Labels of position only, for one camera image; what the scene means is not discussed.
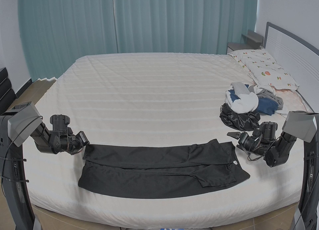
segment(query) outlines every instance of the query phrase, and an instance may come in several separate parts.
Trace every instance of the white pillow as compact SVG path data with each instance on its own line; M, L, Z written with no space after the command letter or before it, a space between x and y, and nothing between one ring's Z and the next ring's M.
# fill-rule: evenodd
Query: white pillow
M265 49L236 50L228 54L249 72L258 85L272 85L278 90L297 90L299 86Z

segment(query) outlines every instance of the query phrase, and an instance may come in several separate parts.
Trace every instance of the pile of clothes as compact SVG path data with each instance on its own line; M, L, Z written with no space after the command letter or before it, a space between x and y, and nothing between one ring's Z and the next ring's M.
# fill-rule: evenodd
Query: pile of clothes
M249 86L233 82L226 91L225 103L220 108L223 123L239 131L253 131L259 128L260 114L273 115L282 110L284 102L276 96L271 86Z

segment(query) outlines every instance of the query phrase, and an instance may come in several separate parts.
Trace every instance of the bed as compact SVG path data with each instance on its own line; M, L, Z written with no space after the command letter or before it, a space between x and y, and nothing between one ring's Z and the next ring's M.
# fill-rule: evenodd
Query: bed
M268 44L272 45L269 38L276 37L275 32L283 33L270 28L267 50ZM272 54L280 51L281 42L274 41L275 46L269 46ZM226 136L233 129L219 118L225 90L236 81L253 84L249 74L228 55L85 56L58 78L36 107L48 127L51 115L70 116L70 127L74 132L84 131L91 144L161 147L206 143L214 138L236 144ZM304 86L301 83L301 91L306 90ZM311 97L301 95L290 90L278 92L289 110L311 110L305 102ZM262 115L260 123L263 121L277 122L279 136L285 118ZM143 229L226 225L299 200L301 140L295 143L287 163L275 168L267 167L263 160L247 161L246 154L237 148L236 154L251 177L235 187L190 197L127 199L78 187L83 152L75 156L41 154L31 138L24 143L25 172L30 180L27 187L33 204L81 220Z

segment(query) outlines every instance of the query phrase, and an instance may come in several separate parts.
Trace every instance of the white label sticker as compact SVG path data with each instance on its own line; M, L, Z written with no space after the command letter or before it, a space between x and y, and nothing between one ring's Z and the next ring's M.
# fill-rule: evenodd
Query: white label sticker
M86 142L86 140L85 140L85 138L84 138L84 136L83 136L83 134L81 132L80 132L80 136L81 136L83 142Z

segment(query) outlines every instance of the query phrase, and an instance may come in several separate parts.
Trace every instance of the white headboard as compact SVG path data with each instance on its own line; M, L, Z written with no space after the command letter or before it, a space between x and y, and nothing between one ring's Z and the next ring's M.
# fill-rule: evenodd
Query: white headboard
M291 32L267 22L264 48L300 85L297 92L319 113L319 50Z

